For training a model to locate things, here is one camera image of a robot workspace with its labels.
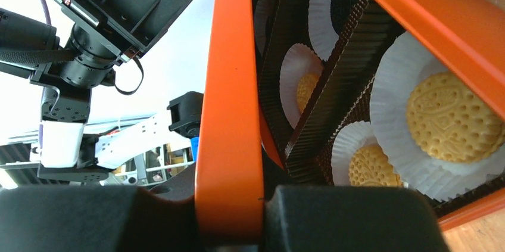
blue tape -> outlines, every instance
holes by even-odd
[[[193,161],[197,161],[199,140],[200,140],[199,137],[194,137],[191,139],[191,154],[193,155]]]

cupcake liner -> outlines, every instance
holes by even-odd
[[[329,59],[338,41],[338,34],[332,25],[331,1],[309,0],[308,5],[308,35],[310,43],[317,55],[323,60]]]
[[[293,129],[301,116],[297,104],[298,82],[306,74],[315,73],[320,76],[322,72],[321,60],[306,45],[297,43],[284,56],[280,67],[280,103]]]
[[[370,122],[355,122],[342,128],[335,138],[332,149],[332,174],[333,183],[339,185],[351,185],[349,180],[349,165],[351,158],[357,150],[377,144],[373,135]]]
[[[274,3],[275,0],[258,0],[254,10],[254,39],[260,56],[263,55],[263,50],[265,49],[267,23],[272,14]]]
[[[370,97],[373,131],[389,162],[402,179],[438,200],[474,189],[505,167],[504,146],[485,160],[458,164],[435,159],[416,145],[407,127],[407,100],[415,86],[443,71],[447,68],[406,32],[382,57]]]

golden cookie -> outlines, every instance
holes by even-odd
[[[354,153],[349,165],[349,181],[352,186],[403,186],[379,145],[366,146]]]
[[[471,163],[489,157],[505,141],[505,124],[450,72],[421,82],[407,101],[412,138],[434,158]]]
[[[319,80],[319,75],[314,73],[305,74],[298,82],[297,88],[297,103],[298,109],[303,113],[305,107],[307,106],[310,95],[316,88],[317,81]]]

white wall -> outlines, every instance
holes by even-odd
[[[48,0],[48,4],[52,25],[57,27],[64,45],[73,23],[54,1]],[[214,0],[193,0],[168,33],[141,59],[145,78],[137,93],[122,96],[115,88],[95,88],[89,121],[156,113],[187,91],[203,92],[213,5]],[[0,0],[0,8],[44,21],[39,0]],[[116,70],[118,87],[124,90],[134,89],[140,81],[134,63]],[[41,92],[41,88],[27,80],[0,73],[0,138],[38,128]]]

light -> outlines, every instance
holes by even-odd
[[[0,169],[0,185],[5,189],[17,188],[17,184],[4,169]]]

